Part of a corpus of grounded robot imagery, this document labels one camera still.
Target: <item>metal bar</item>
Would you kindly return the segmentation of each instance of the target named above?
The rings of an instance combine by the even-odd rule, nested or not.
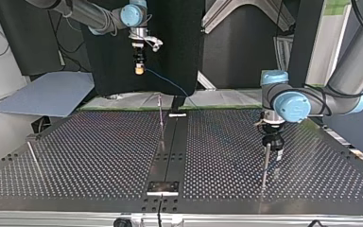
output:
[[[41,0],[26,1],[39,8],[43,8],[44,6],[47,7],[48,5],[52,6],[51,3],[54,2],[49,1],[50,4],[47,4],[42,3]],[[64,1],[60,1],[60,3],[53,9],[62,13],[65,17],[70,17],[92,29],[102,30],[109,25],[105,32],[111,32],[115,30],[114,25],[108,22],[109,18],[107,18],[107,15],[105,14],[105,11],[107,10],[86,0],[73,1],[72,9],[69,9]]]
[[[207,91],[216,91],[215,85],[207,79],[200,71],[199,71],[199,83],[205,88]]]
[[[269,166],[270,144],[265,147],[265,162],[264,162],[264,175],[262,177],[262,189],[267,187],[267,175]]]
[[[343,94],[363,92],[363,27],[356,32],[328,81],[328,86]]]
[[[279,7],[282,0],[219,0],[215,1],[208,12],[202,19],[202,26],[205,33],[209,34],[217,25],[219,25],[235,9],[244,5],[253,5],[262,10],[275,24],[278,21]],[[285,5],[282,6],[280,13],[279,28],[283,31],[289,30],[290,26],[295,23],[294,18],[287,10]]]

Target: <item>metal plate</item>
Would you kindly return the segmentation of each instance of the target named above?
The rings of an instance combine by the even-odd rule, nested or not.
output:
[[[157,112],[78,113],[33,144],[39,162],[26,148],[0,162],[0,211],[156,212],[148,184],[166,179],[180,190],[164,213],[363,216],[363,162],[309,120],[287,125],[262,191],[259,113],[191,111],[164,137]]]
[[[189,113],[178,212],[363,215],[363,162],[309,120],[286,126],[283,160],[271,154],[263,191],[259,113]]]
[[[38,162],[27,151],[0,167],[0,208],[23,200],[27,210],[85,211],[94,201],[97,210],[140,211],[159,122],[156,112],[74,115],[33,145]]]

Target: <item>thin metal post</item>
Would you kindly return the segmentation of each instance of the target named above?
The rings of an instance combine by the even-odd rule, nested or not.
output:
[[[270,156],[270,144],[267,144],[267,146],[265,147],[265,163],[264,163],[264,175],[262,177],[262,189],[265,189],[267,187],[269,156]]]

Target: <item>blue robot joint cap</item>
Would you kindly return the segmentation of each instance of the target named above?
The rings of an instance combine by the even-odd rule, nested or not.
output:
[[[261,86],[282,82],[288,82],[288,73],[283,70],[270,70],[261,76]]]
[[[139,6],[129,4],[120,11],[120,19],[126,26],[139,26],[143,23],[144,12]]]
[[[273,109],[285,121],[296,123],[308,117],[311,112],[311,103],[299,92],[285,92],[275,98]]]

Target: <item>blue cable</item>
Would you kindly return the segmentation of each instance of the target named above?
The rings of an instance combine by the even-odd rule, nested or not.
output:
[[[189,100],[190,100],[190,102],[191,103],[193,103],[193,105],[199,110],[199,107],[193,102],[193,100],[191,100],[191,98],[189,97],[189,95],[184,91],[184,89],[182,89],[182,87],[181,86],[179,86],[178,84],[176,84],[176,83],[174,83],[172,80],[170,80],[170,79],[167,79],[167,78],[164,78],[164,77],[162,77],[161,75],[159,75],[159,74],[157,74],[156,72],[154,72],[153,70],[150,70],[150,69],[148,69],[148,68],[146,68],[146,70],[148,71],[148,72],[150,72],[150,73],[152,73],[153,75],[155,75],[156,77],[158,77],[158,78],[160,78],[160,79],[163,79],[164,81],[167,81],[168,83],[170,83],[170,84],[172,84],[173,86],[175,86],[176,88],[178,88],[179,90],[181,90],[183,93],[184,93],[184,95],[185,95],[185,97],[186,98],[188,98]],[[278,162],[277,161],[274,161],[272,164],[270,164],[269,166],[268,166],[268,168],[267,169],[265,169],[265,170],[263,170],[263,171],[261,171],[261,172],[259,172],[256,176],[255,176],[255,178],[258,178],[259,176],[261,176],[261,174],[264,174],[264,172],[265,171],[269,171],[269,170],[271,170],[274,166],[276,166],[276,164],[277,164]]]
[[[182,89],[182,87],[181,87],[181,86],[179,86],[178,84],[174,83],[172,80],[167,79],[167,78],[164,78],[164,77],[162,77],[161,75],[159,75],[159,74],[155,73],[153,70],[150,70],[150,69],[148,69],[148,68],[146,68],[146,70],[147,70],[148,72],[152,73],[153,75],[157,76],[158,78],[163,79],[164,81],[167,81],[168,83],[170,83],[170,84],[172,84],[173,86],[177,87],[179,90],[181,90],[181,91],[184,93],[185,97],[189,98],[189,95],[188,95],[188,94],[184,91],[184,89]]]

